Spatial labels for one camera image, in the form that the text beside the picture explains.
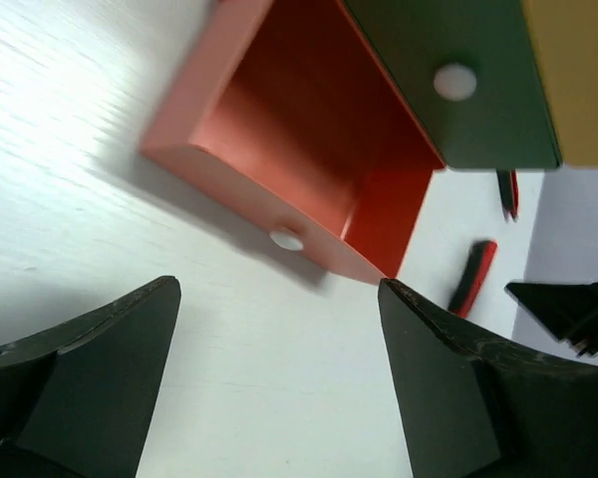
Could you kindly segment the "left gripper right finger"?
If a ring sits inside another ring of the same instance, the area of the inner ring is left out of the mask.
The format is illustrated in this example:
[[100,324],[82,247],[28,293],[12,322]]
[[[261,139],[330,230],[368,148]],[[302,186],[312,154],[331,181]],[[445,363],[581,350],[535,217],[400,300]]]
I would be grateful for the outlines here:
[[517,344],[383,280],[380,316],[417,477],[598,477],[598,366]]

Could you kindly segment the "red utility knife centre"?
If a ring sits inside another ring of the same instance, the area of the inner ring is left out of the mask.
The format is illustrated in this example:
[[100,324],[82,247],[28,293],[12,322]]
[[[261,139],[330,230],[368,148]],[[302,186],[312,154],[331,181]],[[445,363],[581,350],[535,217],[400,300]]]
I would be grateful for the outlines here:
[[498,245],[492,240],[474,242],[449,303],[448,310],[460,318],[466,318],[472,309],[482,284],[493,262]]

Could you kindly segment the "yellow top drawer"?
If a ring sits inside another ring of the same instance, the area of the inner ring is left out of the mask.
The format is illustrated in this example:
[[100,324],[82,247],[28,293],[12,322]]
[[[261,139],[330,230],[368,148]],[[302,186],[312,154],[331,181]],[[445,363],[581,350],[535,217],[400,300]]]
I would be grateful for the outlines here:
[[525,1],[523,13],[562,158],[598,168],[598,0]]

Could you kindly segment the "green drawer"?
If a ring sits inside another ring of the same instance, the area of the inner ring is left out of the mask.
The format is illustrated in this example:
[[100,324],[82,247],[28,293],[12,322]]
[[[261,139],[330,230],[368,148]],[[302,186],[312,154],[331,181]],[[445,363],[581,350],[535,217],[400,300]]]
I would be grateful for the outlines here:
[[560,166],[520,2],[359,0],[346,6],[449,167]]

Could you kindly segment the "red utility knife top right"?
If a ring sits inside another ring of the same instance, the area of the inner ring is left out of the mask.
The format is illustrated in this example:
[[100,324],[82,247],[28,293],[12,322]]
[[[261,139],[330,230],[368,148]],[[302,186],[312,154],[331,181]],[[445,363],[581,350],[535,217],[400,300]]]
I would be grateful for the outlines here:
[[518,218],[519,193],[515,170],[496,171],[498,190],[505,220]]

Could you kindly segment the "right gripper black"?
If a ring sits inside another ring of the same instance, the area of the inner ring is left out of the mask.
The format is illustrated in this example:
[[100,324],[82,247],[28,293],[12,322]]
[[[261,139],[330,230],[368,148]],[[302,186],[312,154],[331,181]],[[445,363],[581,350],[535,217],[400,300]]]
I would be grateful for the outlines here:
[[554,338],[581,356],[598,354],[598,282],[510,282],[506,291]]

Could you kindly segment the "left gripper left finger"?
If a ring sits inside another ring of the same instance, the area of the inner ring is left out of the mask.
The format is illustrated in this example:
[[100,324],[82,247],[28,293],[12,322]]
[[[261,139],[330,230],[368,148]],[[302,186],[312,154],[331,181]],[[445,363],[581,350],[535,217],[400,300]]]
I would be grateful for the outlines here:
[[159,277],[0,346],[0,477],[134,477],[181,298]]

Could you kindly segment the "red bottom drawer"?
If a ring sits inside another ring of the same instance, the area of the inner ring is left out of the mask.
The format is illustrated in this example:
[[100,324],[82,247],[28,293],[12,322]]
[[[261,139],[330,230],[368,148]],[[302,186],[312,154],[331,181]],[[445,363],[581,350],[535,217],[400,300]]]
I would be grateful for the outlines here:
[[442,161],[341,1],[219,1],[141,146],[279,247],[398,275]]

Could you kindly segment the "red utility knife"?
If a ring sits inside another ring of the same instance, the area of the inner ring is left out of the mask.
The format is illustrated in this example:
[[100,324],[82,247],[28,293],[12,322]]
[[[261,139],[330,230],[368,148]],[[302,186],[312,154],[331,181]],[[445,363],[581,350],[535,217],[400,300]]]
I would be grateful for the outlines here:
[[519,193],[515,170],[496,171],[498,190],[505,220],[518,218]]
[[493,262],[498,245],[492,240],[474,242],[449,303],[448,310],[460,318],[466,318],[472,309],[482,284]]

